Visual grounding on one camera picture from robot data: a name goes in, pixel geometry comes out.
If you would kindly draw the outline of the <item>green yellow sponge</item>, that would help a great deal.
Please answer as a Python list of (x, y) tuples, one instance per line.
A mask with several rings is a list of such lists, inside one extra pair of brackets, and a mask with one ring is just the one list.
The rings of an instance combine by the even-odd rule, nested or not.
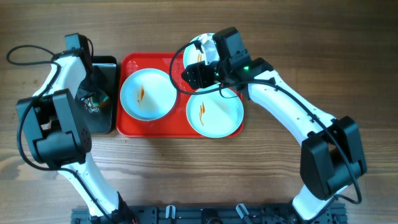
[(110, 97), (105, 91), (97, 89), (89, 97), (89, 102), (93, 109), (101, 109), (108, 105)]

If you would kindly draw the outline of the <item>large white plate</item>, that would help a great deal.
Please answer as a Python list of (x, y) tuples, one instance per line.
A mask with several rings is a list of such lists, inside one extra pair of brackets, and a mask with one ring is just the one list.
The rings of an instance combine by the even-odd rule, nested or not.
[(132, 73), (123, 82), (119, 95), (124, 111), (140, 121), (164, 117), (177, 100), (177, 91), (169, 75), (155, 68)]

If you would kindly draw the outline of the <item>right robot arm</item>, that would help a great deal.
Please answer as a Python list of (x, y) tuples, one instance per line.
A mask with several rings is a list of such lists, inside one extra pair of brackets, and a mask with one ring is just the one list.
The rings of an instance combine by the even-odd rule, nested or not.
[(312, 105), (263, 58), (252, 58), (235, 27), (197, 36), (178, 50), (189, 95), (233, 88), (270, 112), (301, 147), (301, 191), (292, 200), (291, 223), (311, 223), (367, 172), (358, 124)]

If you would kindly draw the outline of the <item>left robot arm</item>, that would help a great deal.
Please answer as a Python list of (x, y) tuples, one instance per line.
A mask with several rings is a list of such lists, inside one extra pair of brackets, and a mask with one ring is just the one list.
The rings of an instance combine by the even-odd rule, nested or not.
[(26, 164), (57, 171), (88, 206), (88, 223), (139, 223), (120, 193), (103, 177), (91, 154), (92, 138), (78, 104), (95, 111), (111, 107), (116, 62), (100, 63), (92, 41), (65, 36), (66, 49), (47, 61), (51, 71), (33, 96), (17, 102), (17, 147)]

